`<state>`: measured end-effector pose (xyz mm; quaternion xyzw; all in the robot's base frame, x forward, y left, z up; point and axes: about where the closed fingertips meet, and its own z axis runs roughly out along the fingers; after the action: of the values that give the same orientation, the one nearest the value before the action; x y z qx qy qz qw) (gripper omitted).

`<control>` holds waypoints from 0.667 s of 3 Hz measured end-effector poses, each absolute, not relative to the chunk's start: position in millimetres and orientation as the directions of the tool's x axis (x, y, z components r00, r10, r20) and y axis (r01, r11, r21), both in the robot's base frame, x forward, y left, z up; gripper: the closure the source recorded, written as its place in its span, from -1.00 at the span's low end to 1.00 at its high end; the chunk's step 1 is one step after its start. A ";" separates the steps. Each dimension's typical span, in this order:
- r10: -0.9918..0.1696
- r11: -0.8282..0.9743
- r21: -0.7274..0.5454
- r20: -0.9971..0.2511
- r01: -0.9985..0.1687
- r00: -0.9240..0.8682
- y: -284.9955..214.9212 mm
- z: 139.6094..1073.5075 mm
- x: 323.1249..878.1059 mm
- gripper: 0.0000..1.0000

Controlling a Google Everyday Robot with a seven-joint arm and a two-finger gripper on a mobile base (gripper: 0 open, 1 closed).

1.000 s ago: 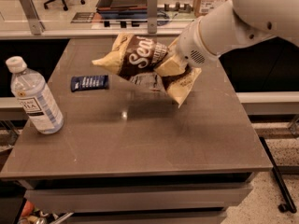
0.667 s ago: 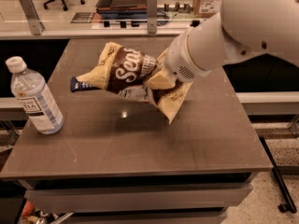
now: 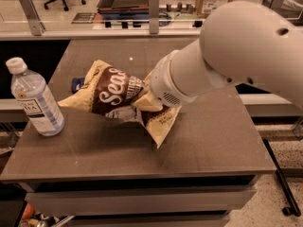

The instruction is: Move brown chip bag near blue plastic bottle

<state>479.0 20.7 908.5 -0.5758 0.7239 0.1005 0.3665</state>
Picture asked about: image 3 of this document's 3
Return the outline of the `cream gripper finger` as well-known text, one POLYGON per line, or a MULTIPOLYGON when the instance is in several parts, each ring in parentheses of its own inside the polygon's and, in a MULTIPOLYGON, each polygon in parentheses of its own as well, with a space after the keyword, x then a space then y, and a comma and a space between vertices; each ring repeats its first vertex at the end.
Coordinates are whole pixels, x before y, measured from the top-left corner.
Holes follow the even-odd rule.
POLYGON ((134 100, 132 105, 143 112, 160 112, 163 109, 162 102, 152 93, 152 91, 148 91, 145 95, 134 100))
POLYGON ((143 80, 143 84, 144 84, 144 90, 145 91, 149 91, 150 90, 150 82, 151 82, 151 79, 152 79, 152 73, 153 73, 153 70, 150 71, 150 73, 144 78, 143 80))

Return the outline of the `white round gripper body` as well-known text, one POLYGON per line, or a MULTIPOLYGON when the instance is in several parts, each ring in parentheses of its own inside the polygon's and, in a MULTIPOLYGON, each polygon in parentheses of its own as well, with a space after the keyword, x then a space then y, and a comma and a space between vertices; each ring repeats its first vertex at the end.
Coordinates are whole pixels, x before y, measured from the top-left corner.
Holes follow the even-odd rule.
POLYGON ((177 108, 192 103, 196 96, 187 96, 174 83, 170 67, 178 50, 161 59, 151 72, 150 89, 163 105, 177 108))

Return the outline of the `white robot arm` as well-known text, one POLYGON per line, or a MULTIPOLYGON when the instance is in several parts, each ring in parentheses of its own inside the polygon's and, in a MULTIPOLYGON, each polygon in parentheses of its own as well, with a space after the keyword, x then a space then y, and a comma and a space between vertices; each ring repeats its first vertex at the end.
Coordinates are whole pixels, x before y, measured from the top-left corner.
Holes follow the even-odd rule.
POLYGON ((134 106, 159 112, 241 83, 303 106, 302 31, 273 10, 246 1, 216 9, 198 40, 160 60, 134 106))

